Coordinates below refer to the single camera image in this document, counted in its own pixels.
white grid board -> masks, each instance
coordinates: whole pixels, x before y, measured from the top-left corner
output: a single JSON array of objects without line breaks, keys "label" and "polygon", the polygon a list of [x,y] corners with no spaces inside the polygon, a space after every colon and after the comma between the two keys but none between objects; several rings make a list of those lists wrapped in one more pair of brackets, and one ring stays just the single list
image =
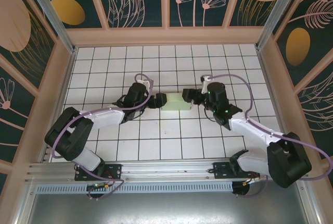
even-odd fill
[{"label": "white grid board", "polygon": [[[107,107],[127,93],[138,72],[154,80],[154,93],[199,89],[203,74],[237,74],[250,83],[253,91],[250,116],[279,131],[252,44],[79,48],[64,109]],[[217,81],[226,85],[230,103],[248,109],[249,92],[240,80],[227,77]],[[146,109],[133,121],[93,131],[86,144],[105,161],[230,157],[252,146],[243,136],[209,121],[203,106],[196,105],[190,111]]]}]

